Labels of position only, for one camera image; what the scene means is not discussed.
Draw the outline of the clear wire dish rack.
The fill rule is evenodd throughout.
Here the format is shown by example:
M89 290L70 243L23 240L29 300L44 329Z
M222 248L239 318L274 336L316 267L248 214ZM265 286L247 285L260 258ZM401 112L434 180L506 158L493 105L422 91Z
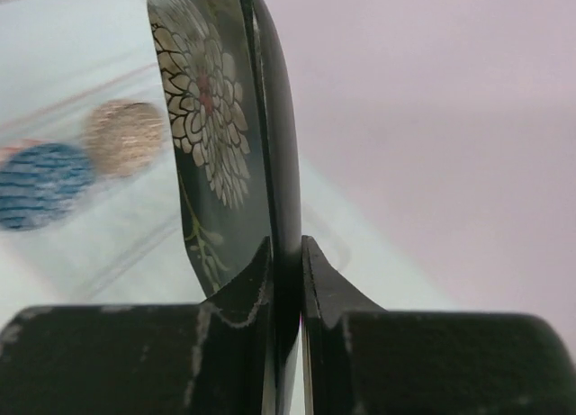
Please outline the clear wire dish rack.
M154 104L163 144L131 176L96 171L65 218L1 228L1 313L29 305L199 302L249 261L271 232L258 129L209 151L176 148L158 66L143 62L1 66L1 164L47 142L85 150L86 117L112 99Z

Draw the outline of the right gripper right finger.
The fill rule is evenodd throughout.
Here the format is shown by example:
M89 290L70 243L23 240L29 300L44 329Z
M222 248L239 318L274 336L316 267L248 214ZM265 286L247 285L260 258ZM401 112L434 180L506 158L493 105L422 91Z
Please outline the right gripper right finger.
M524 314L387 311L302 240L309 414L572 414L575 367Z

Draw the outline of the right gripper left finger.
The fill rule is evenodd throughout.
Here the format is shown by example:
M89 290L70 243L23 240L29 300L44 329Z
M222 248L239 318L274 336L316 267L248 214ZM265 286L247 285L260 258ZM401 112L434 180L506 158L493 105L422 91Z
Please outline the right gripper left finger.
M271 414L271 246L199 303L33 306L1 333L4 414Z

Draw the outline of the black floral square plate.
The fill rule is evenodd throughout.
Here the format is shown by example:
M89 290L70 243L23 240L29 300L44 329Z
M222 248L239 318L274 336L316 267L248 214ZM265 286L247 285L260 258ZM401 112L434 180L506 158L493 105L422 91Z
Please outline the black floral square plate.
M148 0L186 255L206 298L147 307L152 414L286 414L302 213L293 102L264 0Z

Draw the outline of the blue patterned bowl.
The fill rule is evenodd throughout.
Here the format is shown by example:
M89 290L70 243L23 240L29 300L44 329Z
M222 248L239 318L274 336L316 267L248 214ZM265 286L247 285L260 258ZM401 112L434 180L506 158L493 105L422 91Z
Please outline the blue patterned bowl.
M95 179L78 146L47 142L15 152L1 164L1 228L36 230L67 217Z

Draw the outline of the beige patterned bowl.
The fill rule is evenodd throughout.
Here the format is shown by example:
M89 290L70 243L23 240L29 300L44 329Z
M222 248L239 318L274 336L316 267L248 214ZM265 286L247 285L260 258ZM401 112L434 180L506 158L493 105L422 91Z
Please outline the beige patterned bowl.
M86 117L82 141L99 173L131 176L148 166L161 149L163 119L149 102L112 99Z

